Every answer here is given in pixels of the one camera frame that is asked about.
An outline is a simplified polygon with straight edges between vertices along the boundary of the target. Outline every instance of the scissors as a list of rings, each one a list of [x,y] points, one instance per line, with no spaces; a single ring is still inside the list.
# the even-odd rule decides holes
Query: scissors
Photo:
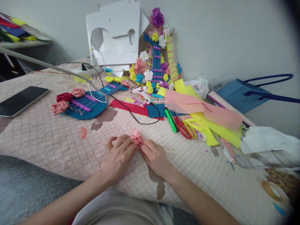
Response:
[[[186,138],[186,139],[195,139],[197,137],[195,130],[186,122],[184,122],[177,114],[175,110],[173,110],[178,117],[179,123],[178,123],[178,129],[180,133]]]

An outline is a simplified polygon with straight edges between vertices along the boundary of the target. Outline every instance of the right hand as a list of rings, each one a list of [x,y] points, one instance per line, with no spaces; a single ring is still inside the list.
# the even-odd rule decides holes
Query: right hand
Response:
[[[167,159],[165,149],[153,140],[145,140],[139,151],[151,169],[162,178],[173,167]]]

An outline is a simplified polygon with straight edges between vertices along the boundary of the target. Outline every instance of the yellow paper flower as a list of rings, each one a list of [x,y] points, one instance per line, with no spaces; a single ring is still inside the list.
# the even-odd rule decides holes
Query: yellow paper flower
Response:
[[[149,88],[152,87],[151,81],[147,81],[146,86],[149,87]]]
[[[135,81],[137,79],[137,75],[135,73],[130,74],[130,79]]]
[[[147,93],[152,94],[153,93],[153,87],[149,87]]]
[[[157,33],[154,33],[154,34],[152,35],[152,41],[157,42],[158,39],[159,39],[158,34],[157,34]]]
[[[132,67],[129,69],[130,74],[134,73],[134,67],[135,67],[135,64],[132,64]]]
[[[113,82],[114,81],[114,78],[113,77],[110,77],[110,76],[107,76],[105,78],[106,82],[110,83],[110,82]]]
[[[163,55],[161,54],[160,64],[165,63],[165,59],[163,58]]]
[[[167,75],[167,74],[165,74],[164,76],[163,76],[163,80],[164,81],[167,81],[169,79],[169,76]]]
[[[121,80],[122,80],[122,79],[121,79],[120,77],[115,77],[114,79],[115,79],[115,82],[121,83]]]

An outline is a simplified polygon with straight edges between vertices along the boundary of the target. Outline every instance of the plastic bag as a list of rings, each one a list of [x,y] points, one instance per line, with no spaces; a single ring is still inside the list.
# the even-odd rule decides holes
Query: plastic bag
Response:
[[[209,92],[208,81],[200,77],[196,80],[187,80],[184,84],[185,86],[191,85],[202,99],[205,99]]]

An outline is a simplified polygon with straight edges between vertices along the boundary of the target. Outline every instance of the smartphone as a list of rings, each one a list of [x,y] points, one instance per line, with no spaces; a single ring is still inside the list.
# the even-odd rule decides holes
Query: smartphone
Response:
[[[49,89],[29,86],[0,103],[0,117],[14,118],[50,92]]]

